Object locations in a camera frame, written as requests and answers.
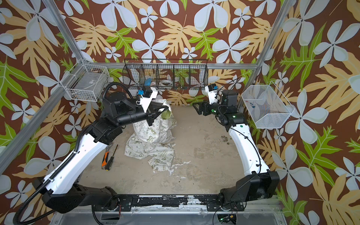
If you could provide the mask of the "white green printed jacket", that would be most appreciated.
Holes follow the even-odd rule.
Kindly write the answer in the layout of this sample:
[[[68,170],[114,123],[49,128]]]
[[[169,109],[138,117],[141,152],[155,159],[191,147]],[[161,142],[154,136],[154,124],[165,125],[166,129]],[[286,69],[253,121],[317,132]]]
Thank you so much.
[[[134,133],[126,142],[124,155],[136,159],[151,156],[148,163],[154,171],[168,171],[174,158],[172,129],[177,126],[177,121],[167,100],[156,99],[153,103],[160,103],[169,109],[157,117],[152,126],[147,121],[133,124]]]

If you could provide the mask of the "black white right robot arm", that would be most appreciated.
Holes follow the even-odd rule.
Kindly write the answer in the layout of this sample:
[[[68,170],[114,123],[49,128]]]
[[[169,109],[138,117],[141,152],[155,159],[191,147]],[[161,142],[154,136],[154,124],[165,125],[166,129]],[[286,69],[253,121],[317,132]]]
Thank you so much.
[[[199,115],[214,115],[225,127],[234,141],[244,170],[244,178],[237,181],[235,186],[220,191],[219,206],[223,210],[243,211],[249,201],[271,198],[280,177],[262,159],[244,114],[238,112],[238,94],[225,90],[219,95],[215,85],[206,86],[205,92],[209,100],[193,104],[193,107]]]

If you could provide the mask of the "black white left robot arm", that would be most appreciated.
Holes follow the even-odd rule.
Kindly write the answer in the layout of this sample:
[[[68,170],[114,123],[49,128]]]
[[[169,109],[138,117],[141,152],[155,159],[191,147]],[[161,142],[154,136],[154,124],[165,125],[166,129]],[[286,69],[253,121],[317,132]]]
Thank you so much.
[[[43,180],[35,192],[26,199],[14,214],[13,224],[29,225],[48,215],[67,213],[78,206],[91,206],[115,210],[118,194],[110,187],[93,188],[76,184],[78,177],[89,163],[122,133],[124,126],[146,121],[149,126],[162,113],[170,110],[164,103],[156,102],[158,91],[144,86],[133,98],[127,86],[120,82],[109,83],[102,92],[103,111],[99,119],[86,126],[78,135],[72,152]],[[21,221],[20,216],[39,194],[51,210],[39,217]]]

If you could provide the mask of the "larger tape roll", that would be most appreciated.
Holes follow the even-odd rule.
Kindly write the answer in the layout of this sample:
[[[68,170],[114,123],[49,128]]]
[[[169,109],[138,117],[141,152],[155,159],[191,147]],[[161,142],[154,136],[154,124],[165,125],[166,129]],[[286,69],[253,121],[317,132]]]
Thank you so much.
[[[160,83],[159,83],[159,86],[161,86],[161,87],[172,87],[173,82],[169,81],[169,80],[161,80]]]

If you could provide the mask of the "blue object in basket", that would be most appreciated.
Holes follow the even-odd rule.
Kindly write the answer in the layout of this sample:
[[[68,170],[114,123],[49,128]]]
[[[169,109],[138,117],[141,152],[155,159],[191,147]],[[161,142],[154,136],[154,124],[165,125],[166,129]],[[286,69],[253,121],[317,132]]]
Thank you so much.
[[[145,82],[144,82],[144,86],[151,86],[151,84],[152,84],[152,79],[151,78],[146,79]]]

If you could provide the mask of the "white mesh basket right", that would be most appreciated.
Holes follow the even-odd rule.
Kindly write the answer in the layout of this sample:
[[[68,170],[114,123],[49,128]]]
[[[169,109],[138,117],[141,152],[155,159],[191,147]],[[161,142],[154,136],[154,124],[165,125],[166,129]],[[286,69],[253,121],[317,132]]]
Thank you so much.
[[[294,112],[294,106],[277,86],[251,85],[241,97],[258,129],[282,128]]]

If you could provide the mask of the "thin black screwdriver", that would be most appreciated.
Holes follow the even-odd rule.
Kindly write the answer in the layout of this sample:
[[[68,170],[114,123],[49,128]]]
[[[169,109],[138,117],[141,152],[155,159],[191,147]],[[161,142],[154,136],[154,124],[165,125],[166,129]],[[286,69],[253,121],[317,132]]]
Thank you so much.
[[[110,171],[110,169],[111,169],[111,167],[112,167],[113,160],[114,160],[114,155],[115,155],[115,153],[116,153],[116,151],[117,151],[117,148],[118,148],[118,145],[116,145],[115,150],[114,150],[114,152],[113,152],[113,155],[110,157],[110,159],[109,159],[108,162],[107,162],[107,165],[105,166],[105,170],[106,170],[106,171]]]

